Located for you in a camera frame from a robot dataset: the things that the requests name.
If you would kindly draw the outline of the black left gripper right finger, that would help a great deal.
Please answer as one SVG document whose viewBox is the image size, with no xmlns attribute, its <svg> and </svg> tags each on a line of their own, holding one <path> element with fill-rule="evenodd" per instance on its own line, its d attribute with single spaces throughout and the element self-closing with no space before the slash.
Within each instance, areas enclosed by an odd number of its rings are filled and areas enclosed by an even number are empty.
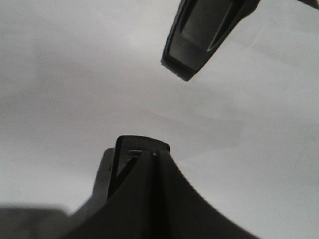
<svg viewBox="0 0 319 239">
<path fill-rule="evenodd" d="M 165 239 L 254 239 L 256 236 L 212 207 L 188 182 L 168 151 L 156 156 L 155 180 Z"/>
</svg>

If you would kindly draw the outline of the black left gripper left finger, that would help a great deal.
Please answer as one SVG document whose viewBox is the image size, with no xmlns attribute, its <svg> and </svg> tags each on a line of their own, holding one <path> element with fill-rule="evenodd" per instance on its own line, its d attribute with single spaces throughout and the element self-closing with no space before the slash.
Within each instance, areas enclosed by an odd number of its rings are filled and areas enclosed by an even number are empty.
<svg viewBox="0 0 319 239">
<path fill-rule="evenodd" d="M 141 153 L 132 171 L 106 205 L 65 239 L 148 239 L 154 161 Z"/>
</svg>

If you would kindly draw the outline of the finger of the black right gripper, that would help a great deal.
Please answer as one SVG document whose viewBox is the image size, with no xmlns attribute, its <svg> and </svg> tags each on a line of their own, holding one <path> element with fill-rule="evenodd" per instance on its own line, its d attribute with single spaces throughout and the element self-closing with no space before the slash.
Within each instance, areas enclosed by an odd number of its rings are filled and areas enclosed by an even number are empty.
<svg viewBox="0 0 319 239">
<path fill-rule="evenodd" d="M 161 63 L 189 81 L 258 4 L 257 0 L 182 0 Z"/>
</svg>

